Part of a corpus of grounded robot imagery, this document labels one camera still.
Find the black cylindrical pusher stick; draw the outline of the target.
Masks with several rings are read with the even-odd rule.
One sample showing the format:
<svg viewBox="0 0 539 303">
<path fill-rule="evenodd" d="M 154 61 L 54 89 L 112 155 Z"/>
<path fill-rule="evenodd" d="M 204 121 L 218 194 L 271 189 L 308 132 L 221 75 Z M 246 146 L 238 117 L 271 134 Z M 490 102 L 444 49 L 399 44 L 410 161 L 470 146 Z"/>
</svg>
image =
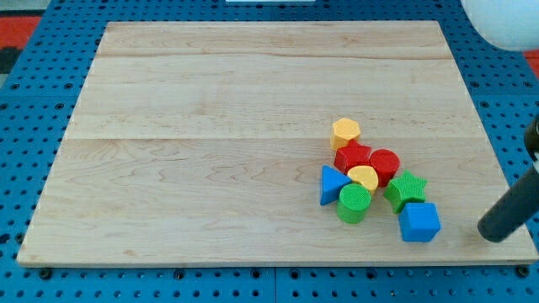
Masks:
<svg viewBox="0 0 539 303">
<path fill-rule="evenodd" d="M 530 167 L 478 222 L 480 235 L 502 242 L 538 211 L 538 170 Z"/>
</svg>

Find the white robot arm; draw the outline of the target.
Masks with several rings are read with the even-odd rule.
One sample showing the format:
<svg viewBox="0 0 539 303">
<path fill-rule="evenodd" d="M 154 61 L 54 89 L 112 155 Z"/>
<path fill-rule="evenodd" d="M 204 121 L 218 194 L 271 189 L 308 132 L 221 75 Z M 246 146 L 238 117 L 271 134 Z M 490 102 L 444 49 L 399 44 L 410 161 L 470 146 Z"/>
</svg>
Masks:
<svg viewBox="0 0 539 303">
<path fill-rule="evenodd" d="M 537 0 L 461 0 L 474 29 L 505 51 L 538 48 Z M 524 144 L 532 166 L 486 212 L 478 231 L 490 242 L 502 242 L 538 211 L 538 118 L 526 127 Z"/>
</svg>

